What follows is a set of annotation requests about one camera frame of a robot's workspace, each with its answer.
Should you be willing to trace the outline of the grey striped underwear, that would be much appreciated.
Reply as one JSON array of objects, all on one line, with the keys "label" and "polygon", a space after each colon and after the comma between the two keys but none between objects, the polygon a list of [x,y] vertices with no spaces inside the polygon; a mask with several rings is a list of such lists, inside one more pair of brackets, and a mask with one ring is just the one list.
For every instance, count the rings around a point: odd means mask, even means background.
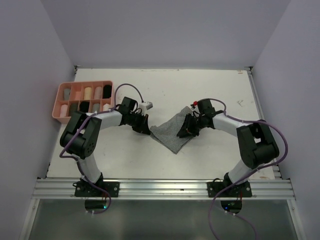
[{"label": "grey striped underwear", "polygon": [[192,110],[186,106],[180,112],[175,114],[171,119],[159,126],[151,126],[150,137],[162,144],[174,154],[177,154],[184,145],[186,145],[193,137],[187,136],[180,138],[178,132],[183,126],[186,115],[191,114]]}]

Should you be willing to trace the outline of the beige navy-trimmed underwear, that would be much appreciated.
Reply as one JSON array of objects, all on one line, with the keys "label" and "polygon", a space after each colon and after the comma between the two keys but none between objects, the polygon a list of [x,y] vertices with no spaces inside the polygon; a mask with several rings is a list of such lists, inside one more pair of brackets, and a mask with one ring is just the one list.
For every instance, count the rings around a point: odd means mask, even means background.
[{"label": "beige navy-trimmed underwear", "polygon": [[90,100],[92,95],[92,87],[85,87],[83,91],[83,99]]}]

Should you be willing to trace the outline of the plain grey underwear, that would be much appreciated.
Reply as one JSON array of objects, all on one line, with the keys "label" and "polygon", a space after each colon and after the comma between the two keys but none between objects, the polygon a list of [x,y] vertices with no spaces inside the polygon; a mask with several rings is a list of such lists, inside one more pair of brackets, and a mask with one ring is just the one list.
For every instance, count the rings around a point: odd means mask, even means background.
[{"label": "plain grey underwear", "polygon": [[70,94],[71,94],[71,89],[70,88],[65,88],[63,90],[63,100],[68,101],[70,99]]}]

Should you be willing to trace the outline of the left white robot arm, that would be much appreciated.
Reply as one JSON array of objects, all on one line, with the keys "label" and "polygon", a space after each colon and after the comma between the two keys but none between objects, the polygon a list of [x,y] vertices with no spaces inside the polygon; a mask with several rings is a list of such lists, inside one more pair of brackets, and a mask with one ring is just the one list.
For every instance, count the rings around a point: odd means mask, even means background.
[{"label": "left white robot arm", "polygon": [[125,97],[122,102],[111,109],[101,112],[84,113],[75,111],[71,115],[61,137],[59,154],[61,159],[75,160],[86,190],[92,196],[103,193],[103,174],[97,166],[94,151],[101,130],[128,125],[138,134],[150,135],[147,110],[152,108],[150,102],[138,102]]}]

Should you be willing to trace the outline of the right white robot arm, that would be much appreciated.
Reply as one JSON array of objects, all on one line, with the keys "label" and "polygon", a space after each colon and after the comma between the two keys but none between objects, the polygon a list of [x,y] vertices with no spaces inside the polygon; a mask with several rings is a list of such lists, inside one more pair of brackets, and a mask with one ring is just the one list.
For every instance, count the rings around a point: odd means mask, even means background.
[{"label": "right white robot arm", "polygon": [[191,107],[197,108],[196,113],[188,113],[177,136],[179,138],[196,137],[200,130],[211,128],[228,133],[237,138],[240,161],[227,172],[223,180],[215,179],[211,182],[213,192],[223,192],[227,196],[235,196],[241,185],[247,181],[255,171],[270,163],[280,154],[278,145],[263,120],[247,121],[235,119],[227,115],[226,104],[223,110],[215,110],[213,98],[195,101]]}]

